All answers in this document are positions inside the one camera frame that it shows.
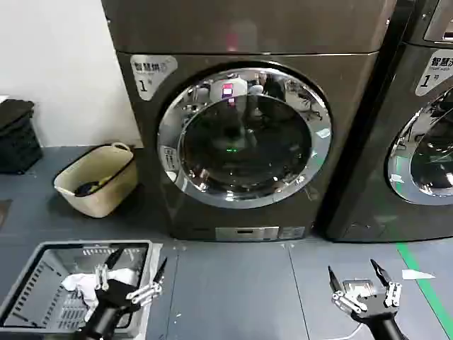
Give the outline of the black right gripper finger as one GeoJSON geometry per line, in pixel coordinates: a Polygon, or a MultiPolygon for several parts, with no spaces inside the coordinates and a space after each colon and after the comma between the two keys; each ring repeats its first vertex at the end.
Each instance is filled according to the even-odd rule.
{"type": "Polygon", "coordinates": [[[382,268],[374,259],[370,259],[370,262],[378,279],[386,288],[384,305],[386,307],[398,307],[400,305],[402,285],[396,281],[393,281],[389,273],[384,268],[382,268]]]}
{"type": "Polygon", "coordinates": [[[332,302],[344,312],[366,312],[367,306],[359,302],[356,297],[348,295],[341,288],[340,283],[333,272],[331,266],[328,266],[329,285],[332,290],[332,302]]]}

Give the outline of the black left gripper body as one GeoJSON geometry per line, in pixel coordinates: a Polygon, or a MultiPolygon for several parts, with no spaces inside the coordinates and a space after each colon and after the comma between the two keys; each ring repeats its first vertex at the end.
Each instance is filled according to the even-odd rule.
{"type": "Polygon", "coordinates": [[[108,280],[108,289],[95,289],[98,304],[95,313],[103,312],[108,307],[122,313],[133,313],[142,308],[140,303],[133,303],[127,295],[137,290],[137,286],[123,283],[115,279],[108,280]]]}

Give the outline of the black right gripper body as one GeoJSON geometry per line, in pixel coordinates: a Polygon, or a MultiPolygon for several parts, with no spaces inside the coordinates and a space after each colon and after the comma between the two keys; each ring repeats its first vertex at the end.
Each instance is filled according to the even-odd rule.
{"type": "Polygon", "coordinates": [[[356,300],[367,307],[367,310],[361,310],[360,313],[352,311],[350,316],[356,322],[363,324],[374,324],[385,319],[391,319],[398,313],[398,307],[385,305],[386,294],[378,293],[366,297],[358,296],[356,300]]]}

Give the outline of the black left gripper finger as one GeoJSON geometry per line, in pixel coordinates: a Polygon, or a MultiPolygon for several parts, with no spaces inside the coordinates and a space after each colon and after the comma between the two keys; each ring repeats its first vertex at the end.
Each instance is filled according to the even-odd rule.
{"type": "Polygon", "coordinates": [[[116,249],[108,258],[95,266],[94,275],[96,279],[95,290],[107,291],[109,289],[108,273],[118,262],[122,255],[122,248],[116,249]]]}
{"type": "Polygon", "coordinates": [[[148,285],[128,293],[127,300],[130,300],[133,305],[149,305],[154,298],[160,296],[163,291],[164,272],[167,261],[168,259],[165,258],[163,263],[159,266],[154,278],[148,285]]]}

